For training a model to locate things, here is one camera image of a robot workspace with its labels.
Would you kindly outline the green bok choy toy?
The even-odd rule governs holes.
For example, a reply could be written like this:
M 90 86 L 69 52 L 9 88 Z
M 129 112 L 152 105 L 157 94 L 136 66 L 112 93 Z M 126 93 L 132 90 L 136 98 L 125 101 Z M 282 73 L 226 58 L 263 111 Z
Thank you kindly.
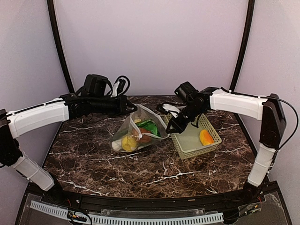
M 156 123 L 151 119 L 137 122 L 136 125 L 138 126 L 138 128 L 144 128 L 144 129 L 150 131 L 151 134 L 153 134 L 157 137 L 161 137 L 161 134 L 158 130 Z

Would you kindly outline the clear zip top bag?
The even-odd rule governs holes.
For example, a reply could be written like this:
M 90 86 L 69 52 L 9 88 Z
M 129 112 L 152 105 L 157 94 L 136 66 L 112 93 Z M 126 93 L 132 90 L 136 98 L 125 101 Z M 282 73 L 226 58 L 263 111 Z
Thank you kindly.
M 115 152 L 134 152 L 169 137 L 160 115 L 143 105 L 135 106 L 136 111 L 130 113 L 109 141 Z

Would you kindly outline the beige plastic basket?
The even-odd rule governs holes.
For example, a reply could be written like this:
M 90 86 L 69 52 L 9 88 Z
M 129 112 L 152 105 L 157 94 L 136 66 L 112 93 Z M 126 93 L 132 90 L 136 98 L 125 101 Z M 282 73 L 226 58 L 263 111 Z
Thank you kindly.
M 199 128 L 188 124 L 183 133 L 170 134 L 177 153 L 182 160 L 212 152 L 222 142 L 222 139 L 204 114 L 200 116 L 198 122 Z M 200 141 L 200 132 L 204 129 L 208 131 L 214 141 L 214 143 L 207 146 L 202 145 Z

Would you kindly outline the brown potato toy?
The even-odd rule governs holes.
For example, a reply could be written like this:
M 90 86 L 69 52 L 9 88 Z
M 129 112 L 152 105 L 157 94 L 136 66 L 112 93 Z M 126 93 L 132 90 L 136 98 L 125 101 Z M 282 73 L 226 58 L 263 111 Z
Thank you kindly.
M 140 133 L 138 133 L 138 131 L 135 129 L 132 130 L 132 136 L 136 138 L 138 142 L 148 143 L 151 141 L 151 138 L 148 135 L 146 135 L 146 134 L 150 134 L 151 133 L 150 131 L 141 127 L 139 128 L 139 131 Z

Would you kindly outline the yellow round bun toy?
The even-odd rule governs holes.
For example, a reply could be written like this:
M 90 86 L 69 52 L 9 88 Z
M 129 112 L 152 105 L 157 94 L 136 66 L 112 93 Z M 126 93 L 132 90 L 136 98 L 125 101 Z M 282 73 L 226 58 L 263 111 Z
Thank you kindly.
M 125 150 L 127 152 L 132 152 L 132 151 L 136 150 L 136 148 L 137 148 L 137 141 L 135 138 L 127 135 L 122 138 L 121 146 L 122 146 L 123 150 Z

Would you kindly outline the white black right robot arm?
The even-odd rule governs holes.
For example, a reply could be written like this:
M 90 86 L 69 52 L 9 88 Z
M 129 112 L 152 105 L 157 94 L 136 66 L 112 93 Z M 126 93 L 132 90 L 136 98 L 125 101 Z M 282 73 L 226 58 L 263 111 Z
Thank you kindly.
M 261 192 L 265 177 L 274 166 L 286 128 L 286 118 L 278 95 L 254 96 L 217 87 L 198 91 L 190 82 L 182 83 L 175 94 L 183 102 L 182 109 L 172 103 L 162 104 L 164 113 L 172 115 L 166 128 L 169 134 L 183 133 L 189 123 L 208 110 L 241 114 L 260 121 L 259 149 L 239 194 L 243 203 L 250 203 Z

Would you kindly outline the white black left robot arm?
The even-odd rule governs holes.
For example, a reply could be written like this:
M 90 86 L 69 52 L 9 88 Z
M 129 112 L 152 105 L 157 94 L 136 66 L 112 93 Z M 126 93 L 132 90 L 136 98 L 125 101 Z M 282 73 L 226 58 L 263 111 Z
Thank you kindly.
M 74 120 L 99 113 L 110 118 L 131 114 L 137 106 L 131 103 L 126 92 L 130 80 L 119 76 L 112 84 L 107 77 L 90 74 L 84 85 L 75 93 L 59 96 L 51 101 L 25 109 L 0 111 L 0 163 L 14 168 L 30 182 L 35 183 L 55 204 L 66 201 L 66 193 L 58 180 L 41 168 L 20 150 L 17 138 L 50 124 Z

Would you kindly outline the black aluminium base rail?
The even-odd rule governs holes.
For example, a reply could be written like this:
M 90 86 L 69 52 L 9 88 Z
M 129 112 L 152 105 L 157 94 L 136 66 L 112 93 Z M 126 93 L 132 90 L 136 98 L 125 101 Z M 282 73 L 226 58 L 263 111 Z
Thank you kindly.
M 204 208 L 206 211 L 217 210 L 219 212 L 238 211 L 240 206 L 260 202 L 257 197 L 250 202 L 244 202 L 244 190 L 236 190 L 227 193 L 199 195 L 179 198 L 121 198 L 98 195 L 79 194 L 75 192 L 63 191 L 65 198 L 71 202 L 71 207 L 86 212 L 100 212 L 102 209 L 108 210 L 137 210 L 137 211 L 163 211 L 163 210 L 191 210 Z M 47 203 L 54 203 L 45 197 L 35 184 L 29 184 L 25 194 L 33 194 L 41 197 Z M 259 194 L 262 201 L 262 209 L 275 206 L 284 208 L 282 194 L 276 181 L 269 182 L 263 186 L 262 194 Z

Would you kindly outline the right black frame post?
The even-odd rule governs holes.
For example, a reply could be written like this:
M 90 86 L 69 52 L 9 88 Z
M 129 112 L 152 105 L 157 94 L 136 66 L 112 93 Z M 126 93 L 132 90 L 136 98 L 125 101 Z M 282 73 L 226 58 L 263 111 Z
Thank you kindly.
M 244 61 L 244 57 L 245 57 L 246 49 L 247 49 L 247 45 L 248 45 L 248 39 L 249 39 L 249 35 L 250 35 L 252 19 L 253 19 L 253 14 L 254 14 L 254 7 L 255 7 L 255 0 L 249 0 L 248 6 L 247 6 L 247 13 L 246 13 L 243 35 L 242 35 L 241 44 L 240 44 L 240 50 L 239 50 L 239 54 L 237 57 L 234 73 L 232 76 L 230 90 L 235 90 L 237 83 L 238 83 L 238 79 L 240 76 L 242 64 Z

